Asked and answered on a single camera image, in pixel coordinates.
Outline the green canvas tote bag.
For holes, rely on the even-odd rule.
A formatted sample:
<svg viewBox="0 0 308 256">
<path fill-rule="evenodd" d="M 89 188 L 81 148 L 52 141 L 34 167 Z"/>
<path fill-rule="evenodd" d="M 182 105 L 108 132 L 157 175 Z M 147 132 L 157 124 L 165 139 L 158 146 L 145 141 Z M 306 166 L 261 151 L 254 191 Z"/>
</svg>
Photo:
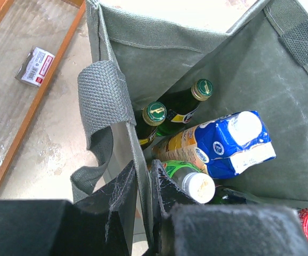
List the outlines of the green canvas tote bag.
<svg viewBox="0 0 308 256">
<path fill-rule="evenodd" d="M 290 207 L 308 207 L 308 11 L 299 1 L 257 1 L 224 32 L 86 2 L 92 64 L 78 75 L 79 109 L 87 149 L 97 167 L 71 176 L 75 204 L 113 180 L 134 162 L 136 206 L 144 228 L 138 238 L 152 246 L 152 148 L 196 125 L 242 111 L 257 111 L 276 157 L 230 179 L 213 179 L 249 192 L 271 205 L 174 206 L 174 255 L 308 255 L 308 241 Z M 199 79 L 213 85 L 191 121 L 175 134 L 155 136 L 142 150 L 136 110 L 166 92 L 190 88 Z M 75 247 L 83 211 L 75 206 Z"/>
</svg>

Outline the orange juice plastic bottle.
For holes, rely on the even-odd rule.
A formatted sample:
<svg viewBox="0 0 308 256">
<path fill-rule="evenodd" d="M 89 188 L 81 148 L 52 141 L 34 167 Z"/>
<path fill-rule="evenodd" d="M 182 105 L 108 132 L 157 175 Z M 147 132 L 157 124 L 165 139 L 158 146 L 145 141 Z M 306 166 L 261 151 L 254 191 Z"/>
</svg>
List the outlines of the orange juice plastic bottle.
<svg viewBox="0 0 308 256">
<path fill-rule="evenodd" d="M 206 173 L 186 161 L 168 160 L 158 170 L 158 196 L 164 206 L 175 203 L 206 204 L 215 195 L 215 183 Z"/>
</svg>

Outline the blue orange juice carton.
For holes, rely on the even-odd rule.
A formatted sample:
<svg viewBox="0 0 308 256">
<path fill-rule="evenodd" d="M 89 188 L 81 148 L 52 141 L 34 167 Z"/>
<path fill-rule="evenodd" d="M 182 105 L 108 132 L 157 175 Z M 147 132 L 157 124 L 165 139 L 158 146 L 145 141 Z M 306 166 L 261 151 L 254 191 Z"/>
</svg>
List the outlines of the blue orange juice carton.
<svg viewBox="0 0 308 256">
<path fill-rule="evenodd" d="M 230 179 L 249 167 L 274 159 L 271 138 L 257 111 L 242 111 L 164 138 L 154 158 L 187 161 L 214 179 Z"/>
</svg>

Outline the green Perrier glass bottle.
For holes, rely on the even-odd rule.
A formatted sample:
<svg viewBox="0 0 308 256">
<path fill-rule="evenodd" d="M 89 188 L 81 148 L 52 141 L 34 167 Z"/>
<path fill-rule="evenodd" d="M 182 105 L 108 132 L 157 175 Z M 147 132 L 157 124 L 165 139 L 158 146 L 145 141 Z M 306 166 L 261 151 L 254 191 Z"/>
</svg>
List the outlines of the green Perrier glass bottle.
<svg viewBox="0 0 308 256">
<path fill-rule="evenodd" d="M 136 134 L 142 150 L 145 150 L 152 144 L 158 126 L 165 121 L 167 110 L 161 102 L 154 101 L 146 107 L 136 110 L 134 115 Z"/>
</svg>

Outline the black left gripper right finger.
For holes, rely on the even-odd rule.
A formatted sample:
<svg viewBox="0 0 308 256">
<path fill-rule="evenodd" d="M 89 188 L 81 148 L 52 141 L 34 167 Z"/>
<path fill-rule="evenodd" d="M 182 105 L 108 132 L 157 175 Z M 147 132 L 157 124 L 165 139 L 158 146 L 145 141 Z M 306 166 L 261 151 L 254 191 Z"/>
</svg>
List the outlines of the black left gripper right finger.
<svg viewBox="0 0 308 256">
<path fill-rule="evenodd" d="M 198 203 L 168 176 L 163 163 L 157 159 L 152 161 L 151 189 L 154 237 L 152 250 L 155 255 L 174 255 L 174 206 Z"/>
</svg>

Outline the dark cola glass bottle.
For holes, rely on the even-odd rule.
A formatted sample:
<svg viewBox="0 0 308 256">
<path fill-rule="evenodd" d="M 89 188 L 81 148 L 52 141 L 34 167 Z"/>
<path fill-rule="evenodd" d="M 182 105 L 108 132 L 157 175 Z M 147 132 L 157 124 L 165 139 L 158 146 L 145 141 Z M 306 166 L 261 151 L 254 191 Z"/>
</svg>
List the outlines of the dark cola glass bottle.
<svg viewBox="0 0 308 256">
<path fill-rule="evenodd" d="M 260 199 L 259 197 L 240 190 L 232 186 L 216 185 L 215 195 L 209 204 L 215 205 L 247 205 L 250 207 L 260 207 L 262 210 L 267 212 L 270 218 L 275 217 L 277 213 L 280 213 L 280 205 L 271 205 L 268 201 Z M 288 218 L 293 221 L 298 221 L 299 226 L 305 238 L 308 241 L 308 207 L 290 207 L 287 209 L 289 212 L 286 214 Z"/>
</svg>

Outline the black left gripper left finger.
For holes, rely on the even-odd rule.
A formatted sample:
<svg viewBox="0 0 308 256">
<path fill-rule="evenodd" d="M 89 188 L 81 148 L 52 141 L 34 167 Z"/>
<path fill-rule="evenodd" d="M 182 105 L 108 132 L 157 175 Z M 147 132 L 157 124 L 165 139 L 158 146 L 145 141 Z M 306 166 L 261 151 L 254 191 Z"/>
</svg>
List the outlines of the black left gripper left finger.
<svg viewBox="0 0 308 256">
<path fill-rule="evenodd" d="M 75 204 L 83 215 L 73 255 L 131 255 L 136 198 L 136 170 L 130 161 L 113 180 Z"/>
</svg>

